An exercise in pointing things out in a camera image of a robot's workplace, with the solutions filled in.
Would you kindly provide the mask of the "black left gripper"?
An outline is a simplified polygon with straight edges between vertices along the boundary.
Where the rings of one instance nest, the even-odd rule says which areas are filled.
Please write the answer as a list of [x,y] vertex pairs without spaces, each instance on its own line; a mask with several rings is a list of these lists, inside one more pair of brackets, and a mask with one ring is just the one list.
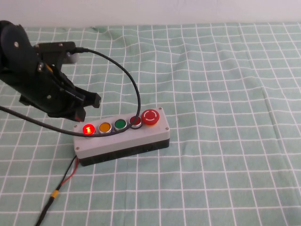
[[50,117],[73,118],[83,122],[84,107],[99,108],[101,97],[94,92],[75,87],[65,74],[54,66],[39,63],[34,78],[27,86],[19,101],[45,112]]

